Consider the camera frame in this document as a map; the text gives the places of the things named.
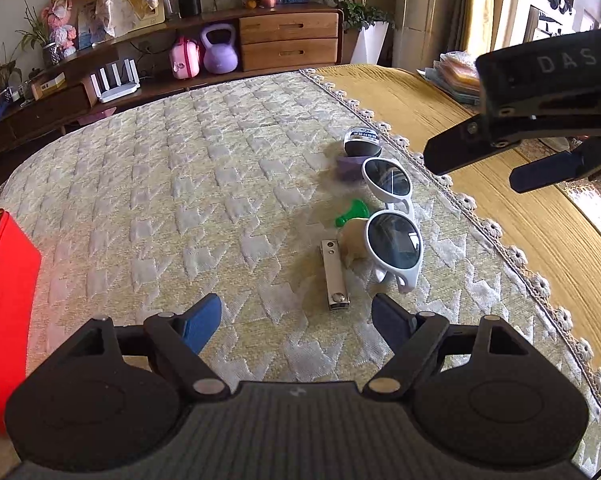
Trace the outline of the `purple kettlebell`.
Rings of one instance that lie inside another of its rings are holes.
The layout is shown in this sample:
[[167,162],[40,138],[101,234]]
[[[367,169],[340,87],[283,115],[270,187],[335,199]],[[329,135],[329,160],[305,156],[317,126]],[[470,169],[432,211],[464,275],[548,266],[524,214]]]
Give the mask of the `purple kettlebell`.
[[[228,42],[216,42],[209,40],[212,32],[228,32]],[[238,68],[238,55],[235,52],[235,27],[228,23],[218,23],[204,27],[201,31],[201,40],[205,49],[204,66],[207,72],[215,75],[232,73]]]

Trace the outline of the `pink plush doll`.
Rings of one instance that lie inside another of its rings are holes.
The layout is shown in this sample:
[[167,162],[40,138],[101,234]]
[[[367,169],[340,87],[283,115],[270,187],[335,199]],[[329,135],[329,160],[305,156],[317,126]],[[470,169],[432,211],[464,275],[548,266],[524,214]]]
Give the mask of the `pink plush doll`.
[[49,40],[63,55],[63,58],[76,53],[76,28],[72,24],[73,0],[50,0],[40,18],[49,33]]

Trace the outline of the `round tin with label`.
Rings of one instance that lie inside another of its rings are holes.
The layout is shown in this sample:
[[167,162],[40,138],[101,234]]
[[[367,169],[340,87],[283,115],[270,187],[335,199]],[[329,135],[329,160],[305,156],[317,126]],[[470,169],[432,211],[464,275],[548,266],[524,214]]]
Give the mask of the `round tin with label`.
[[348,157],[377,157],[381,154],[381,137],[371,128],[351,128],[343,137],[343,150]]

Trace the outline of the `cream quilted table mat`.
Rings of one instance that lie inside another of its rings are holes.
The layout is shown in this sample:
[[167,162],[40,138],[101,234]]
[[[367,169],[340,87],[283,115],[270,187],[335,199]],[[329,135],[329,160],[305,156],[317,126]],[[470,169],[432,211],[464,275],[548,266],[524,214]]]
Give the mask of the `cream quilted table mat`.
[[353,87],[334,70],[215,84],[142,105],[63,136],[6,181],[0,208],[39,249],[26,366],[33,370],[92,315],[119,324],[222,302],[203,356],[230,386],[242,380],[363,382],[390,356],[371,300],[394,294],[370,261],[345,271],[351,304],[326,301],[322,240],[354,200],[378,209],[362,183],[343,182],[343,136],[372,125],[370,90],[404,95],[404,122],[379,127],[383,153],[413,183],[424,262],[409,310],[454,323],[504,318],[585,396],[588,430],[575,458],[601,470],[601,368],[573,330],[541,258],[553,247],[518,207],[488,209],[468,178],[436,177],[415,138],[465,116],[396,70],[363,68]]

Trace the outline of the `wooden TV cabinet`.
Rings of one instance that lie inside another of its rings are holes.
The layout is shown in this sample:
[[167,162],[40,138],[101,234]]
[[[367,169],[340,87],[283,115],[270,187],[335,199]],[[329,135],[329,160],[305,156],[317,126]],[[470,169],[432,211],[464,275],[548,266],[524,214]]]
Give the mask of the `wooden TV cabinet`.
[[343,14],[281,4],[179,18],[83,50],[34,80],[35,101],[0,118],[0,153],[116,107],[243,77],[332,66],[343,57]]

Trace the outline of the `pink small suitcase toy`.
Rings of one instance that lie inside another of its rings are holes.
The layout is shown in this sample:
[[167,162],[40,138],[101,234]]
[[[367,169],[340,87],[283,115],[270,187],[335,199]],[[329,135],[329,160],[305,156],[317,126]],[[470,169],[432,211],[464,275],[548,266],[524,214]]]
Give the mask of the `pink small suitcase toy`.
[[200,73],[200,46],[194,40],[180,37],[169,53],[174,78],[195,78]]

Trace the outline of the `white frame sunglasses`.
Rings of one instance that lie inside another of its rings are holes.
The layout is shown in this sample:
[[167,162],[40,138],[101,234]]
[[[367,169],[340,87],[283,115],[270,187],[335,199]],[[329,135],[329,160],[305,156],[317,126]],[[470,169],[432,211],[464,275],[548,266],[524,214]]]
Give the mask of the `white frame sunglasses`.
[[366,221],[364,243],[374,261],[375,280],[396,278],[401,294],[415,289],[424,259],[424,240],[416,225],[412,181],[407,171],[383,157],[370,157],[361,167],[363,180],[384,208]]

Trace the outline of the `silver nail clipper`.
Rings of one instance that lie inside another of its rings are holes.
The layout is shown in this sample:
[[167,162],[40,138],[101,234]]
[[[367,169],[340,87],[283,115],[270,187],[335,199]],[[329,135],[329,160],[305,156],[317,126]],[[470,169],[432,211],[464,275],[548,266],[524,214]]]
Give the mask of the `silver nail clipper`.
[[321,255],[325,275],[327,300],[331,310],[349,307],[350,298],[347,292],[343,263],[341,263],[337,240],[322,240]]

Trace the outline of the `red metal tin box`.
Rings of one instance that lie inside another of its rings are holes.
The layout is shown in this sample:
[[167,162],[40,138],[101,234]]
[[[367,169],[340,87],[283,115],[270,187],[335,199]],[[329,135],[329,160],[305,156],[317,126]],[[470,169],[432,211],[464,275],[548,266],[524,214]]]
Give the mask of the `red metal tin box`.
[[26,375],[32,303],[41,254],[14,218],[0,209],[0,434],[5,405]]

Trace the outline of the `beige small figurine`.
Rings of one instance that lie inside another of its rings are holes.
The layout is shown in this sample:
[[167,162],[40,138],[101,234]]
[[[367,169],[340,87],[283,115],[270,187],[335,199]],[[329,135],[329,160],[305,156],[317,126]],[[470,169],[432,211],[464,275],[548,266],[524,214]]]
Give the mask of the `beige small figurine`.
[[338,232],[340,257],[346,268],[350,268],[355,260],[369,257],[365,244],[366,225],[366,218],[353,218],[348,220]]

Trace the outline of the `white planter with tree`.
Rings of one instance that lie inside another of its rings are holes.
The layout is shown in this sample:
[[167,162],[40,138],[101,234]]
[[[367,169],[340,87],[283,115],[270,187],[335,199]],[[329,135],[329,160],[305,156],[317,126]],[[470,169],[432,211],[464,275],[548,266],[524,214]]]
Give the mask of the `white planter with tree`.
[[343,14],[343,31],[352,32],[355,43],[350,64],[376,64],[381,57],[389,26],[390,14],[367,0],[323,0]]

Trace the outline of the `green plastic small toy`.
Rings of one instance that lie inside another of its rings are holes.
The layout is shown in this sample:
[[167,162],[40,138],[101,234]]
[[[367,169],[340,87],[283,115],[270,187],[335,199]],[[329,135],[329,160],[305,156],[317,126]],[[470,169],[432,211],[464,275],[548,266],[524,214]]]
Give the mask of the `green plastic small toy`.
[[352,219],[366,219],[370,217],[370,210],[363,200],[356,198],[351,202],[349,209],[338,216],[334,223],[337,228],[342,228],[348,221]]

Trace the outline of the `white wifi router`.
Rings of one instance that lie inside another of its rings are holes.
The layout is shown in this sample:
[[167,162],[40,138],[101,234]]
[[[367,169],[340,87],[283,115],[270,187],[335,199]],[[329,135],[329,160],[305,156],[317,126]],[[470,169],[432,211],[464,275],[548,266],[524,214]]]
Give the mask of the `white wifi router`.
[[133,58],[124,58],[99,68],[90,75],[90,80],[95,96],[103,104],[131,96],[140,89],[140,78]]

